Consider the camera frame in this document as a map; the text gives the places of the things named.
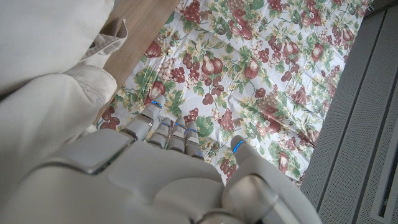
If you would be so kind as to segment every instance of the fabric with fruit print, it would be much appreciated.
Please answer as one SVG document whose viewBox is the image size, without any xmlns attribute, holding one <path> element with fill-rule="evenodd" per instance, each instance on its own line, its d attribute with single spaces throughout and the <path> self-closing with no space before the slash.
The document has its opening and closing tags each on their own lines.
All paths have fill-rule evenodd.
<svg viewBox="0 0 398 224">
<path fill-rule="evenodd" d="M 120 130 L 163 94 L 161 116 L 197 123 L 224 181 L 237 134 L 301 181 L 370 3 L 180 1 L 97 128 Z"/>
</svg>

